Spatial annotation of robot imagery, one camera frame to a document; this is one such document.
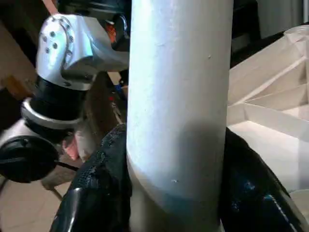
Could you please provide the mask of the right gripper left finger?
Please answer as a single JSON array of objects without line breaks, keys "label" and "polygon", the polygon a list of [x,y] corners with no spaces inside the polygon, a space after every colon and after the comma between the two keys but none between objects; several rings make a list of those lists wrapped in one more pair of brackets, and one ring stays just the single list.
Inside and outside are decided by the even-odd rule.
[{"label": "right gripper left finger", "polygon": [[131,196],[126,125],[120,124],[76,172],[50,231],[128,232]]}]

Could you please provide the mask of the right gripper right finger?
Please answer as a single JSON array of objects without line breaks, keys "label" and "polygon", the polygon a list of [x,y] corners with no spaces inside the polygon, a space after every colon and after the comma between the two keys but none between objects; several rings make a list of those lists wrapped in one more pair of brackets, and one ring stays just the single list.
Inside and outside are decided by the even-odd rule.
[{"label": "right gripper right finger", "polygon": [[226,232],[307,232],[309,224],[248,143],[225,131],[220,220]]}]

